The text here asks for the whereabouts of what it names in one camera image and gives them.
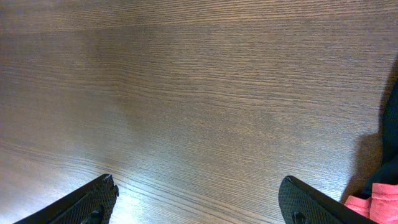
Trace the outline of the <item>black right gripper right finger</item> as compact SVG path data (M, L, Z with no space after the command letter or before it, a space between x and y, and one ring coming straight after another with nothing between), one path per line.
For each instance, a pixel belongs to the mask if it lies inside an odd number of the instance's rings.
M376 224L292 175L282 180L278 203L288 224Z

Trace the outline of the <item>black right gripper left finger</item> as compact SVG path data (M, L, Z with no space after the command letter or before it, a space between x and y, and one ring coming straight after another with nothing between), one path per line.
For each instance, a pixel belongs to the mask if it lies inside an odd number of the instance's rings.
M113 176L103 174L16 224L108 224L118 196Z

